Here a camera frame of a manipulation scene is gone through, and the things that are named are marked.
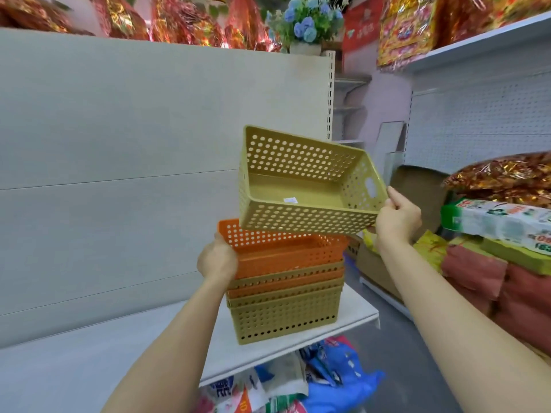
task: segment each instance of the plastic basket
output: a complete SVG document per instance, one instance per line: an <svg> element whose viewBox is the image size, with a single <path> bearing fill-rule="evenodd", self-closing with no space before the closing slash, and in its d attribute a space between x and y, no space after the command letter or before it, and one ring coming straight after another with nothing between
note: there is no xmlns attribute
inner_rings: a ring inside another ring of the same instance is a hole
<svg viewBox="0 0 551 413"><path fill-rule="evenodd" d="M293 271L278 272L260 277L242 278L233 280L228 289L228 297L238 298L252 296L298 287L306 284L320 283L344 277L344 261L334 264L312 266L310 268L295 269Z"/></svg>
<svg viewBox="0 0 551 413"><path fill-rule="evenodd" d="M238 219L218 222L218 232L238 254L236 278L339 262L348 245L345 235L245 230L239 227Z"/></svg>
<svg viewBox="0 0 551 413"><path fill-rule="evenodd" d="M226 299L241 345L337 320L344 277L256 296Z"/></svg>
<svg viewBox="0 0 551 413"><path fill-rule="evenodd" d="M365 151L255 126L245 126L239 185L251 230L354 234L388 198Z"/></svg>

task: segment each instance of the blue artificial flower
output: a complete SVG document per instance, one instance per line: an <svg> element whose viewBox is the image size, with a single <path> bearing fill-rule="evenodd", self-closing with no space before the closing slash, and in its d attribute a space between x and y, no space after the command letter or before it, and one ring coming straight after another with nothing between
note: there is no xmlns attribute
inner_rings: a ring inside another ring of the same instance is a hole
<svg viewBox="0 0 551 413"><path fill-rule="evenodd" d="M315 9L318 6L318 0L306 0L306 6L309 9Z"/></svg>
<svg viewBox="0 0 551 413"><path fill-rule="evenodd" d="M308 16L308 17L305 17L304 20L302 21L302 26L304 27L304 30L306 30L307 28L315 27L316 25L313 22L313 18Z"/></svg>
<svg viewBox="0 0 551 413"><path fill-rule="evenodd" d="M320 7L321 14L329 14L331 12L331 8L327 3L324 3Z"/></svg>
<svg viewBox="0 0 551 413"><path fill-rule="evenodd" d="M295 11L292 8L286 9L285 13L283 13L283 20L287 23L292 23L295 20Z"/></svg>
<svg viewBox="0 0 551 413"><path fill-rule="evenodd" d="M316 28L315 27L309 27L304 31L304 41L308 43L312 43L317 36Z"/></svg>
<svg viewBox="0 0 551 413"><path fill-rule="evenodd" d="M295 33L295 36L298 38L298 39L302 39L303 35L304 35L304 30L306 28L304 27L304 25L302 25L301 23L295 23L295 27L293 29L294 33Z"/></svg>
<svg viewBox="0 0 551 413"><path fill-rule="evenodd" d="M291 1L289 2L289 8L290 8L290 9L293 9L293 10L296 10L296 9L299 8L301 5L302 5L302 1L301 1L301 0L291 0Z"/></svg>

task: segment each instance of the orange plastic basket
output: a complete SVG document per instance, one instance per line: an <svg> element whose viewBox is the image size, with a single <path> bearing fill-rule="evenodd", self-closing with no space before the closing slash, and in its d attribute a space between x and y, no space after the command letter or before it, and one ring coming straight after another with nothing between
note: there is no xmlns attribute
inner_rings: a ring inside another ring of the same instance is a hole
<svg viewBox="0 0 551 413"><path fill-rule="evenodd" d="M245 230L239 227L239 219L218 222L218 232L238 254L236 278L339 262L348 246L346 235Z"/></svg>
<svg viewBox="0 0 551 413"><path fill-rule="evenodd" d="M298 287L301 285L334 280L344 276L344 261L335 264L324 264L293 271L267 274L260 277L242 278L230 284L228 297L239 298Z"/></svg>

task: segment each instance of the artificial flower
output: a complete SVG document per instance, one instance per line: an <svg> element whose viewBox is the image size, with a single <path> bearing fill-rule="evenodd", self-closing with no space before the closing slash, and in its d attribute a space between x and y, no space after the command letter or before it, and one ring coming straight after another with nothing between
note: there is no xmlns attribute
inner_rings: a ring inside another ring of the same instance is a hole
<svg viewBox="0 0 551 413"><path fill-rule="evenodd" d="M296 9L299 8L301 5L302 5L302 0L291 0L291 1L289 2L289 8L290 8L290 9L293 9L293 10L296 10Z"/></svg>
<svg viewBox="0 0 551 413"><path fill-rule="evenodd" d="M293 32L295 33L295 36L297 36L298 39L302 39L305 29L306 28L301 23L295 23Z"/></svg>
<svg viewBox="0 0 551 413"><path fill-rule="evenodd" d="M318 6L318 0L306 0L306 6L309 9L315 9Z"/></svg>
<svg viewBox="0 0 551 413"><path fill-rule="evenodd" d="M316 40L317 32L315 27L309 27L304 31L304 41L312 43Z"/></svg>
<svg viewBox="0 0 551 413"><path fill-rule="evenodd" d="M283 20L287 23L293 22L295 20L295 11L292 8L286 9L285 13L283 13Z"/></svg>
<svg viewBox="0 0 551 413"><path fill-rule="evenodd" d="M316 25L313 22L313 18L308 16L308 17L305 17L304 20L302 21L302 26L304 27L304 30L306 30L307 28L315 27Z"/></svg>

